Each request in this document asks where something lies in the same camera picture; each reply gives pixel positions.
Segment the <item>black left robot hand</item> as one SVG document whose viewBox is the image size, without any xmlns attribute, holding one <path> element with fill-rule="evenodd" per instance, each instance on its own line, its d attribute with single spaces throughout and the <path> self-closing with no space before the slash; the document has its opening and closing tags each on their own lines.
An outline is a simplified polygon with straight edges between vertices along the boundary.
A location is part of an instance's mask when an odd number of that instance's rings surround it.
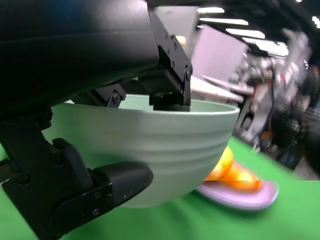
<svg viewBox="0 0 320 240">
<path fill-rule="evenodd" d="M 0 143 L 3 189 L 40 240 L 63 235 L 146 189 L 139 163 L 85 166 L 74 145 L 49 143 L 52 107 L 137 79 L 155 110 L 188 112 L 192 64 L 154 9 L 170 0 L 3 0 L 0 3 Z"/>
</svg>

